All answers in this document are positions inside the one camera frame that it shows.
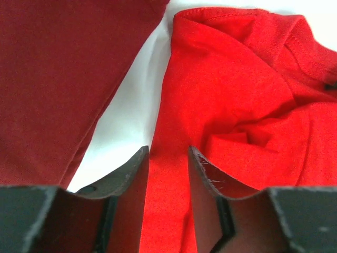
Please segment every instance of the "white background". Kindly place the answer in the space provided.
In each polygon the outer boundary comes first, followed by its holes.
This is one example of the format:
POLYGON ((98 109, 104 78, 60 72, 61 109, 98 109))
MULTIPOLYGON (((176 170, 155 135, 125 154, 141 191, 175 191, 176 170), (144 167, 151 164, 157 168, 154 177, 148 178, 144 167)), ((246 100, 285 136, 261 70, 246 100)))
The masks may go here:
POLYGON ((262 8, 303 14, 318 42, 337 51, 337 2, 333 0, 171 0, 163 20, 147 39, 109 107, 68 190, 77 191, 124 164, 141 146, 151 145, 162 81, 170 57, 175 13, 205 6, 262 8))

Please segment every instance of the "folded maroon fabric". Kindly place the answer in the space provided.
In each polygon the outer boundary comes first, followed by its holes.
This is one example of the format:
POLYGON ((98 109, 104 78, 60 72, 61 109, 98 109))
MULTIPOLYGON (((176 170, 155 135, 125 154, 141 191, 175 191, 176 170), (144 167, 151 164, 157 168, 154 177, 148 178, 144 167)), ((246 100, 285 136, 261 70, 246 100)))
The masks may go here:
POLYGON ((1 3, 0 184, 69 184, 168 1, 1 3))
POLYGON ((199 8, 174 18, 141 253, 196 252, 187 149, 256 189, 337 185, 337 53, 303 16, 199 8))

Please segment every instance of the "red fabric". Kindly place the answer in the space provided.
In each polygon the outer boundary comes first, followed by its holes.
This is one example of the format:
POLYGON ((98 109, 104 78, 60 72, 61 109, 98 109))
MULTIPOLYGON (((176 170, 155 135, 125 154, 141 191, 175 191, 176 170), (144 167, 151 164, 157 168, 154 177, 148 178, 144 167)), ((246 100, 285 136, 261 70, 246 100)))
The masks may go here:
POLYGON ((303 16, 198 8, 174 18, 141 253, 196 252, 187 149, 256 189, 337 184, 337 53, 303 16))
POLYGON ((2 1, 0 184, 69 184, 168 1, 2 1))

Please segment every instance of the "red garment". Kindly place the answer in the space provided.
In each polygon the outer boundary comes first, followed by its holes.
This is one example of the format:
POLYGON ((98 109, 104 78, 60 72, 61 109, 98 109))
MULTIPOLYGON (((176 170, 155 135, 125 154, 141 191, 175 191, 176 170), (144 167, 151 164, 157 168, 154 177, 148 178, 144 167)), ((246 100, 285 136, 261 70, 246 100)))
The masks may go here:
POLYGON ((174 18, 141 253, 196 252, 194 145, 251 187, 337 185, 337 53, 300 15, 198 8, 174 18))
POLYGON ((168 1, 2 1, 0 184, 69 184, 168 1))

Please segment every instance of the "clothing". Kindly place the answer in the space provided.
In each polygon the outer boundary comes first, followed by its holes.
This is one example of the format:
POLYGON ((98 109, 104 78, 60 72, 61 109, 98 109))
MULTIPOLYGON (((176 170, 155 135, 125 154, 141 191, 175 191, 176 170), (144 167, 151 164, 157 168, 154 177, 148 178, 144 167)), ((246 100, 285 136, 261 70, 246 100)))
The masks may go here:
POLYGON ((69 184, 167 3, 2 3, 1 184, 69 184))
POLYGON ((196 252, 187 149, 256 188, 337 184, 337 53, 301 15, 175 15, 150 154, 141 253, 196 252))

